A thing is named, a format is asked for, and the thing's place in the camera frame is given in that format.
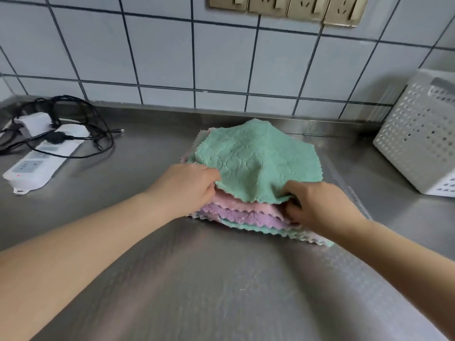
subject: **power strip socket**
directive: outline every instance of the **power strip socket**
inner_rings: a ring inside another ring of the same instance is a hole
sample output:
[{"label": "power strip socket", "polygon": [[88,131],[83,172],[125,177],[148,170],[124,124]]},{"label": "power strip socket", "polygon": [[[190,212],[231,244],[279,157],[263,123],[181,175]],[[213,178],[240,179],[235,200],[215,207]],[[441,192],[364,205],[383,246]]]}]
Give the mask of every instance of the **power strip socket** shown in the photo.
[{"label": "power strip socket", "polygon": [[[83,125],[63,125],[57,131],[76,137],[88,137],[90,135],[87,128]],[[43,141],[36,148],[44,152],[69,156],[84,141],[66,140],[61,144],[51,144]],[[31,151],[6,171],[3,174],[3,178],[9,181],[15,194],[25,195],[31,190],[42,188],[49,182],[54,172],[58,170],[65,160],[66,158]]]}]

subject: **hand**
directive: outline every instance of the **hand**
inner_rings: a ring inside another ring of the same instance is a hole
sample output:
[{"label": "hand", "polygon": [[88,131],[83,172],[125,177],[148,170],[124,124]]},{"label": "hand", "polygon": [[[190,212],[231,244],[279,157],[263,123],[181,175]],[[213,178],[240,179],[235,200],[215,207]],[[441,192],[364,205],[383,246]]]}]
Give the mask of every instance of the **hand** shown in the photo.
[{"label": "hand", "polygon": [[330,183],[289,180],[282,193],[294,194],[300,202],[301,207],[288,201],[285,210],[291,219],[331,240],[350,234],[366,220],[346,194]]},{"label": "hand", "polygon": [[215,194],[217,169],[201,164],[174,164],[145,191],[172,219],[197,211]]}]

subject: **purple cloth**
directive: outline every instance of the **purple cloth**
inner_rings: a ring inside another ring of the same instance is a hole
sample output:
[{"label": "purple cloth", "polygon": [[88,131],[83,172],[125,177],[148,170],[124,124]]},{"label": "purple cloth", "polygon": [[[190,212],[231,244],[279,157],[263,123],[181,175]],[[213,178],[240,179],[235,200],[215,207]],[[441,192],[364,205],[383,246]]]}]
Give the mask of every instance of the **purple cloth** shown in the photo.
[{"label": "purple cloth", "polygon": [[292,225],[278,219],[277,217],[260,212],[240,212],[225,209],[213,203],[208,203],[201,208],[203,212],[211,215],[218,215],[222,219],[227,219],[237,224],[265,226],[275,229],[289,229]]}]

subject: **stack of cloths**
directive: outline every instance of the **stack of cloths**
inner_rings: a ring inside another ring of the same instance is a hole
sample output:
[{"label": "stack of cloths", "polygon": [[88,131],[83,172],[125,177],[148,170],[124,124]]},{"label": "stack of cloths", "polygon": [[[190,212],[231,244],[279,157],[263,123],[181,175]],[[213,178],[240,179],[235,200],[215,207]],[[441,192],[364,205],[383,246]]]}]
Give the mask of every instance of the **stack of cloths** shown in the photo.
[{"label": "stack of cloths", "polygon": [[281,196],[280,190],[288,180],[322,180],[313,145],[291,138],[269,122],[253,119],[237,127],[202,130],[182,162],[215,167],[221,174],[213,199],[191,217],[333,245],[283,215],[283,203],[292,196]]}]

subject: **white plastic basket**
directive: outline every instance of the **white plastic basket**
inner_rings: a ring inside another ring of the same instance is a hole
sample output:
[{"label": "white plastic basket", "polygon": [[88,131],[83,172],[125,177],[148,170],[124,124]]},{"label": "white plastic basket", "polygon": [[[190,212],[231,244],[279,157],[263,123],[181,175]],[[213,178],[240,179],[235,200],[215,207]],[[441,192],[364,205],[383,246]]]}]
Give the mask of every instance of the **white plastic basket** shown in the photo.
[{"label": "white plastic basket", "polygon": [[373,144],[422,194],[455,197],[455,73],[419,69]]}]

